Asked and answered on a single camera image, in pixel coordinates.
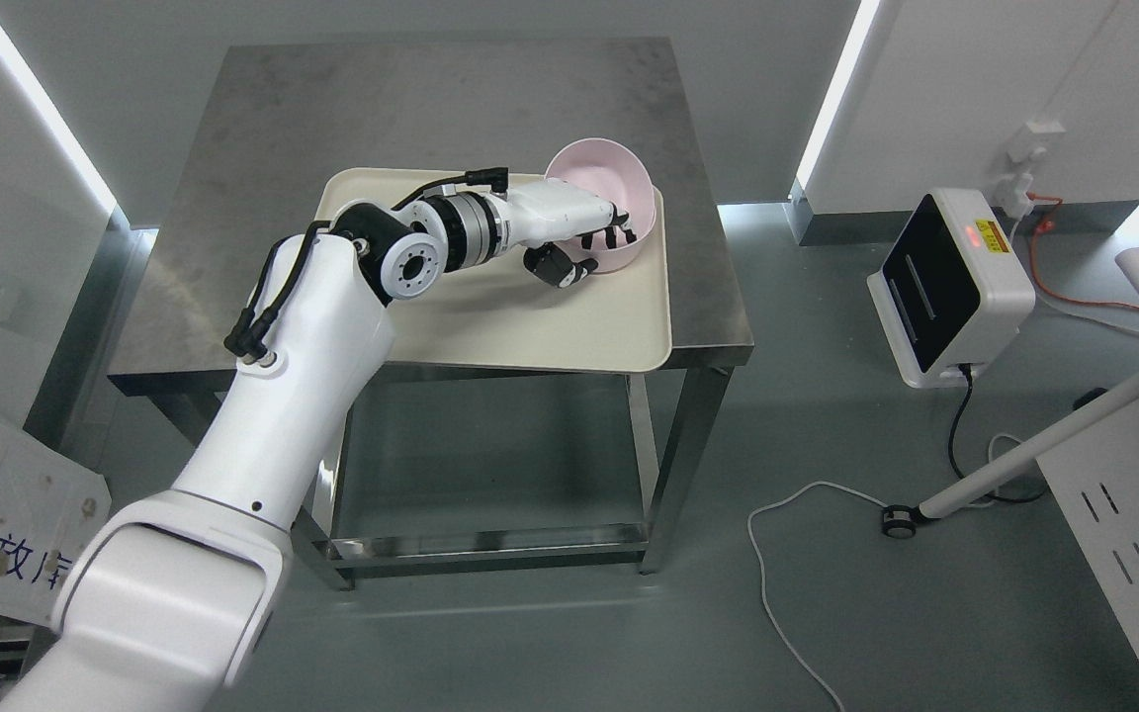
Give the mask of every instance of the stainless steel table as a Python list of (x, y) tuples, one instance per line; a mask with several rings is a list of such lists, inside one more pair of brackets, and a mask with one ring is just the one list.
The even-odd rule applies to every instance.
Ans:
[[(353, 166), (542, 172), (570, 140), (603, 136), (646, 162), (665, 197), (673, 350), (685, 369), (656, 463), (642, 377), (630, 377), (645, 521), (582, 530), (334, 540), (341, 483), (320, 483), (295, 535), (328, 571), (442, 562), (618, 559), (656, 571), (732, 369), (753, 336), (670, 41), (466, 41), (235, 47), (199, 123), (108, 377), (198, 442), (235, 377), (221, 339), (267, 246), (302, 230), (322, 186)], [(390, 363), (377, 378), (514, 375)], [(352, 578), (335, 578), (336, 581)]]

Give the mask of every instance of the white cable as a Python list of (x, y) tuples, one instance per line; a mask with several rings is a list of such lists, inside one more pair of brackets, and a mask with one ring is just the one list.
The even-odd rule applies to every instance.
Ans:
[(998, 440), (1011, 440), (1018, 445), (1023, 443), (1023, 439), (1017, 437), (1015, 434), (1008, 434), (1006, 432), (999, 432), (991, 436), (991, 440), (986, 441), (986, 460), (991, 463), (995, 459), (995, 441)]
[[(995, 459), (995, 455), (994, 455), (995, 441), (998, 441), (1000, 439), (1011, 440), (1011, 441), (1016, 442), (1018, 445), (1021, 445), (1023, 443), (1022, 439), (1019, 439), (1017, 436), (1014, 436), (1014, 434), (1008, 434), (1006, 432), (999, 432), (999, 433), (993, 434), (993, 436), (991, 436), (991, 440), (986, 441), (986, 460), (989, 463), (991, 463), (992, 460)], [(1000, 488), (998, 486), (998, 488), (995, 488), (995, 490), (993, 490), (991, 492), (995, 497), (999, 497), (1000, 496)], [(966, 505), (962, 508), (964, 509), (986, 509), (988, 506), (994, 506), (994, 505), (995, 505), (995, 500), (994, 499), (989, 499), (986, 501), (981, 501), (981, 504), (977, 504), (977, 505)]]
[(753, 513), (749, 513), (749, 517), (746, 517), (746, 533), (749, 533), (749, 545), (754, 547), (754, 556), (759, 558), (759, 576), (760, 576), (759, 594), (763, 600), (763, 611), (768, 613), (769, 621), (771, 621), (772, 627), (776, 628), (776, 635), (781, 636), (781, 643), (785, 644), (786, 648), (790, 649), (790, 654), (793, 654), (794, 658), (797, 660), (798, 665), (803, 665), (804, 671), (808, 671), (808, 674), (811, 676), (811, 679), (818, 681), (818, 684), (822, 686), (823, 693), (827, 693), (828, 697), (833, 698), (833, 703), (837, 705), (837, 712), (846, 712), (846, 707), (844, 706), (844, 704), (842, 704), (842, 698), (837, 697), (836, 693), (833, 693), (831, 686), (828, 686), (827, 681), (823, 681), (822, 677), (818, 676), (817, 671), (813, 671), (813, 669), (811, 669), (811, 665), (808, 665), (808, 662), (794, 648), (794, 644), (790, 643), (788, 636), (786, 636), (785, 631), (781, 630), (781, 625), (779, 625), (779, 623), (776, 622), (776, 614), (772, 613), (772, 605), (768, 603), (768, 567), (763, 564), (763, 553), (759, 549), (759, 540), (755, 540), (754, 538), (754, 517), (756, 517), (756, 515), (769, 513), (769, 510), (772, 509), (779, 509), (781, 508), (781, 506), (788, 505), (790, 501), (794, 501), (798, 497), (803, 496), (804, 492), (811, 490), (811, 488), (814, 486), (833, 488), (833, 490), (845, 491), (846, 494), (853, 494), (866, 501), (871, 501), (871, 504), (876, 506), (886, 506), (885, 501), (882, 501), (872, 497), (868, 497), (862, 491), (851, 490), (850, 486), (842, 486), (839, 483), (818, 481), (809, 483), (806, 486), (803, 488), (803, 490), (795, 491), (794, 494), (790, 494), (782, 500), (773, 501), (772, 505), (760, 506), (759, 509), (754, 509)]
[(1023, 218), (1017, 218), (1017, 222), (1014, 222), (1013, 229), (1008, 231), (1008, 248), (1014, 248), (1014, 236), (1017, 235), (1017, 226), (1023, 224)]
[(1049, 306), (1050, 310), (1062, 312), (1062, 314), (1066, 314), (1067, 317), (1073, 317), (1073, 319), (1083, 319), (1084, 321), (1092, 321), (1092, 324), (1095, 324), (1095, 325), (1099, 325), (1099, 326), (1103, 326), (1103, 327), (1106, 327), (1106, 328), (1111, 328), (1113, 330), (1116, 330), (1116, 333), (1126, 334), (1128, 336), (1138, 336), (1139, 337), (1139, 329), (1138, 328), (1125, 327), (1123, 325), (1116, 325), (1113, 321), (1107, 321), (1107, 320), (1104, 320), (1104, 319), (1096, 319), (1096, 317), (1090, 317), (1088, 314), (1081, 314), (1081, 312), (1079, 312), (1079, 311), (1067, 310), (1067, 308), (1062, 306), (1060, 303), (1057, 303), (1057, 302), (1052, 301), (1052, 298), (1049, 298), (1043, 293), (1038, 293), (1038, 295), (1040, 297), (1040, 302), (1043, 302), (1044, 306)]

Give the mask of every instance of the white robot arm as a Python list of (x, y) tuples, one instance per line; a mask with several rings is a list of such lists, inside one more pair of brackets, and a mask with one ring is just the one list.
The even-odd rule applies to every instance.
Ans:
[(500, 171), (470, 174), (486, 194), (446, 189), (394, 208), (361, 199), (272, 248), (226, 341), (236, 379), (204, 440), (171, 490), (128, 506), (87, 546), (51, 614), (58, 644), (1, 711), (57, 699), (199, 710), (235, 685), (284, 589), (288, 527), (316, 466), (393, 346), (385, 306), (516, 246), (565, 287), (593, 265), (555, 240), (601, 229), (633, 240), (607, 199), (556, 179), (506, 191)]

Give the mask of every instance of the white device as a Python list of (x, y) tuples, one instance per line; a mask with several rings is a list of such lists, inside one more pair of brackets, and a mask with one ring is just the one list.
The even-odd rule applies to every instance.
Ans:
[(1017, 336), (1035, 288), (977, 190), (921, 199), (880, 270), (868, 278), (903, 383), (962, 386)]
[[(645, 188), (633, 194), (652, 199)], [(51, 613), (58, 644), (0, 712), (198, 711), (235, 685), (284, 590), (288, 529), (321, 456), (393, 346), (385, 306), (518, 246), (530, 272), (568, 287), (598, 263), (556, 243), (605, 230), (631, 244), (645, 237), (636, 207), (556, 177), (509, 191), (507, 170), (490, 169), (393, 208), (360, 199), (276, 244), (224, 341), (236, 379), (204, 440), (170, 490), (96, 533)]]

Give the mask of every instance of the black screen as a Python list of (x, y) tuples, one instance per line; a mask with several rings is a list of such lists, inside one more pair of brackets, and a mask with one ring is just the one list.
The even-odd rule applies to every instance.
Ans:
[(931, 370), (978, 309), (961, 252), (932, 195), (921, 199), (882, 265), (891, 296), (903, 320), (923, 371)]

